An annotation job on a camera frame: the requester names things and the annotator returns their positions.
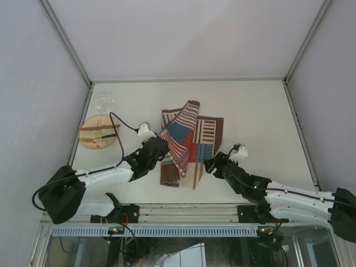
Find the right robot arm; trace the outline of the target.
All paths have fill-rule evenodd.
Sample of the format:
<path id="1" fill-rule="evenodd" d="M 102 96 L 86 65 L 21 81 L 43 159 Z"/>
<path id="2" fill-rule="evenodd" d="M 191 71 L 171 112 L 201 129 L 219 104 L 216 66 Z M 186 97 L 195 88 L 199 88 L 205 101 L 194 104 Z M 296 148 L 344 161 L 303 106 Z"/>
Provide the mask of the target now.
<path id="1" fill-rule="evenodd" d="M 206 172 L 225 180 L 236 194 L 256 205 L 262 224 L 272 219 L 309 223 L 355 242 L 355 195 L 349 190 L 309 191 L 248 174 L 239 166 L 237 154 L 220 152 L 204 165 Z"/>

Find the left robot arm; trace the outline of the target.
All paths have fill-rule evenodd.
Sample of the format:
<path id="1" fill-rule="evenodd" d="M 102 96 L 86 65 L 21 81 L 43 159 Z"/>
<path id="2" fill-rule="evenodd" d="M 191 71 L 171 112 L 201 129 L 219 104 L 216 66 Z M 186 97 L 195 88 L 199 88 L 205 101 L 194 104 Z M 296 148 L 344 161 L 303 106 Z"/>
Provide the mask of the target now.
<path id="1" fill-rule="evenodd" d="M 169 151 L 169 143 L 160 137 L 143 142 L 142 147 L 121 162 L 93 170 L 75 171 L 65 165 L 33 195 L 42 203 L 54 224 L 62 224 L 77 215 L 91 215 L 111 223 L 119 221 L 123 205 L 110 186 L 129 183 L 146 176 Z"/>

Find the patchwork striped placemat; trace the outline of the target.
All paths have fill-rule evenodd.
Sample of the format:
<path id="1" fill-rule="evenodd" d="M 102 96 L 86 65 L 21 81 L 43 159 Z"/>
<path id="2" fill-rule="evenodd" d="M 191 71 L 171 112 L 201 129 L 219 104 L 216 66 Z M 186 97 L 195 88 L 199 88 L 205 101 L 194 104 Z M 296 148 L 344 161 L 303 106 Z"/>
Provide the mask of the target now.
<path id="1" fill-rule="evenodd" d="M 189 100 L 182 108 L 162 110 L 159 136 L 168 142 L 169 152 L 161 163 L 161 185 L 195 190 L 204 161 L 217 154 L 224 119 L 199 115 L 199 109 L 199 102 Z"/>

